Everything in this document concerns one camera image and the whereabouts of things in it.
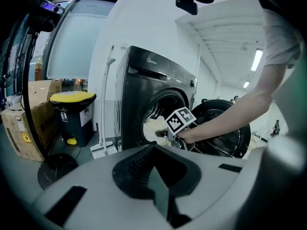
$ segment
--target shirt sleeve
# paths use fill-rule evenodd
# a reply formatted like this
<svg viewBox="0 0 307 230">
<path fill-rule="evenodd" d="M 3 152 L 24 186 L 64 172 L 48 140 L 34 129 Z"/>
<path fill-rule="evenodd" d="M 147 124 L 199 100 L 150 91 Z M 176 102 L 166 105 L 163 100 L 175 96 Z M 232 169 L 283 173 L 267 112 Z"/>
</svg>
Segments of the shirt sleeve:
<svg viewBox="0 0 307 230">
<path fill-rule="evenodd" d="M 288 68 L 292 68 L 300 56 L 300 40 L 295 29 L 276 12 L 264 9 L 263 13 L 265 66 L 286 64 Z"/>
</svg>

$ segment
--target ceiling light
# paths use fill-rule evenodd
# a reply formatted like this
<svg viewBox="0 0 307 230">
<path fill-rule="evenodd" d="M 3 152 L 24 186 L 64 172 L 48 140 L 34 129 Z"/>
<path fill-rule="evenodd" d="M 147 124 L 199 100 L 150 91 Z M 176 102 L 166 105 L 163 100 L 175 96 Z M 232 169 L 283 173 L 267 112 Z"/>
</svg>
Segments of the ceiling light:
<svg viewBox="0 0 307 230">
<path fill-rule="evenodd" d="M 246 81 L 246 82 L 244 83 L 243 88 L 247 88 L 247 87 L 248 87 L 248 85 L 249 85 L 249 82 L 247 82 L 247 81 Z"/>
<path fill-rule="evenodd" d="M 252 71 L 256 71 L 259 63 L 260 63 L 260 60 L 261 60 L 261 57 L 262 57 L 262 54 L 263 54 L 263 51 L 260 50 L 260 49 L 257 49 L 256 50 L 256 55 L 255 55 L 255 59 L 254 59 L 254 62 L 253 62 L 253 65 L 251 67 L 251 70 Z"/>
</svg>

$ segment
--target ceiling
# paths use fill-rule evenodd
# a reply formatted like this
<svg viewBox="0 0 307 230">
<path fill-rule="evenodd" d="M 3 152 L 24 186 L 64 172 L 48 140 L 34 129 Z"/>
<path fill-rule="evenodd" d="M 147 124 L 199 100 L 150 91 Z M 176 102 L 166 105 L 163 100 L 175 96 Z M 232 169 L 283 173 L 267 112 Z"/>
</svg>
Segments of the ceiling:
<svg viewBox="0 0 307 230">
<path fill-rule="evenodd" d="M 191 37 L 203 42 L 201 56 L 209 67 L 215 64 L 222 84 L 242 88 L 245 81 L 249 81 L 248 88 L 251 88 L 257 83 L 264 57 L 256 72 L 250 69 L 256 50 L 264 49 L 265 45 L 262 8 L 258 0 L 210 4 L 200 8 L 199 14 L 186 24 Z"/>
</svg>

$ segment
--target black stand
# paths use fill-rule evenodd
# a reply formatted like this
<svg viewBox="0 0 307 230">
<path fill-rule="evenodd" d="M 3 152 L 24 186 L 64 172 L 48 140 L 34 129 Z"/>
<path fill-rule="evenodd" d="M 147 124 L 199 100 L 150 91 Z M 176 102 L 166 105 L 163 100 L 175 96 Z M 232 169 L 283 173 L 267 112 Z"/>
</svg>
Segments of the black stand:
<svg viewBox="0 0 307 230">
<path fill-rule="evenodd" d="M 29 81 L 29 69 L 30 69 L 30 60 L 32 57 L 32 52 L 35 47 L 35 42 L 38 34 L 36 32 L 29 32 L 29 38 L 26 43 L 28 43 L 28 50 L 26 52 L 25 64 L 24 64 L 24 73 L 23 73 L 23 100 L 24 100 L 24 111 L 26 118 L 28 120 L 28 124 L 33 136 L 33 140 L 40 151 L 41 155 L 44 157 L 44 161 L 38 169 L 38 182 L 43 189 L 46 189 L 48 186 L 56 182 L 61 177 L 65 176 L 73 169 L 78 167 L 77 162 L 74 158 L 72 158 L 68 154 L 54 154 L 48 156 L 44 146 L 40 142 L 40 139 L 36 133 L 35 126 L 32 119 L 31 108 L 29 103 L 29 89 L 28 89 L 28 81 Z"/>
</svg>

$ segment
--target round base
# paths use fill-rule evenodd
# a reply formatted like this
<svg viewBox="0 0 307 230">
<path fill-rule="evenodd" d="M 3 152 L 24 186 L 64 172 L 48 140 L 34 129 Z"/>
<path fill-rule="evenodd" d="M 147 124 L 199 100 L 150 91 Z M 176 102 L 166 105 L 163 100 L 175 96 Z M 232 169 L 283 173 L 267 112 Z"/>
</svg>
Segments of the round base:
<svg viewBox="0 0 307 230">
<path fill-rule="evenodd" d="M 43 189 L 78 167 L 75 159 L 65 153 L 51 155 L 50 160 L 56 165 L 56 170 L 52 170 L 46 161 L 43 161 L 38 169 L 38 183 Z"/>
</svg>

